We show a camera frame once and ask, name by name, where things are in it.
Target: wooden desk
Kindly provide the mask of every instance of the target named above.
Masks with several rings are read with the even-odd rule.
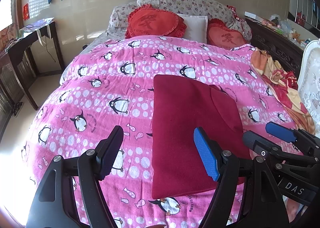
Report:
[[[272,59],[280,62],[285,71],[293,71],[298,79],[303,50],[270,28],[250,19],[246,21],[252,29],[251,44],[260,50],[266,50]]]
[[[56,49],[58,61],[59,61],[60,67],[61,67],[61,72],[63,72],[66,67],[64,65],[63,57],[62,57],[61,50],[60,50],[56,24],[53,21],[49,24],[49,26],[50,26],[50,31],[51,31],[51,38],[53,39],[54,47]],[[41,32],[41,36],[46,36],[49,38],[46,26],[39,28],[39,30]],[[38,105],[36,104],[33,97],[31,96],[31,94],[30,94],[27,86],[25,85],[23,78],[18,70],[18,65],[21,63],[21,61],[23,59],[24,51],[26,51],[27,57],[30,61],[30,65],[31,65],[33,71],[35,72],[36,76],[39,75],[39,70],[37,68],[36,62],[34,60],[34,57],[32,55],[31,49],[30,49],[30,46],[36,41],[38,41],[38,35],[37,35],[37,32],[34,31],[31,34],[24,37],[23,39],[21,39],[20,41],[18,41],[16,44],[12,45],[7,50],[7,55],[9,56],[10,64],[13,68],[13,73],[14,73],[14,76],[15,76],[19,86],[21,87],[24,94],[27,96],[27,99],[31,103],[32,107],[35,110],[38,110]]]

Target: red cloth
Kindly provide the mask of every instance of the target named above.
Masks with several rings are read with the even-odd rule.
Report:
[[[250,159],[242,142],[243,128],[236,102],[214,85],[193,79],[156,75],[152,120],[152,197],[182,196],[215,189],[193,141],[203,127],[221,148]]]
[[[220,23],[212,23],[207,28],[207,43],[230,50],[246,44],[246,40],[241,32],[229,29]]]
[[[180,16],[146,4],[129,14],[125,38],[128,39],[139,35],[182,37],[186,28],[187,26]]]

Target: chinese character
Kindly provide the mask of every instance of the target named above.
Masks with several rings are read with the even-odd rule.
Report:
[[[150,23],[151,23],[151,21],[156,21],[156,15],[145,15],[145,16],[141,17],[140,20],[141,20],[141,22],[143,22],[143,23],[139,24],[140,26],[146,26],[146,27],[148,27],[148,29],[151,30],[152,28],[150,27]]]

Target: fish print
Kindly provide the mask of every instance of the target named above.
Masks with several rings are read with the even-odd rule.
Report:
[[[146,204],[146,201],[143,199],[140,199],[136,204],[134,204],[137,208],[139,208],[140,206],[144,206]]]
[[[127,192],[127,194],[128,194],[131,198],[136,198],[135,193],[132,192],[132,191],[130,191],[130,190],[128,190],[127,187],[125,187],[125,188],[123,189],[123,191]]]
[[[136,140],[138,140],[138,138],[142,138],[143,137],[143,133],[139,132],[136,136],[134,136],[136,138]]]
[[[129,127],[129,129],[133,132],[136,131],[136,128],[134,126],[131,126],[129,123],[126,125],[126,127]]]
[[[43,162],[44,162],[44,165],[45,165],[45,166],[48,166],[48,161],[47,161],[44,157],[42,158],[42,160],[43,160]]]
[[[128,204],[129,203],[129,200],[126,199],[126,198],[121,198],[121,202],[125,203],[125,204]]]

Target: metal railing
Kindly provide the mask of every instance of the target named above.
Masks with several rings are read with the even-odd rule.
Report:
[[[305,23],[316,28],[318,31],[320,31],[320,29],[318,28],[319,19],[320,19],[320,10],[314,0],[297,0],[297,10],[295,15],[296,23],[302,20]]]

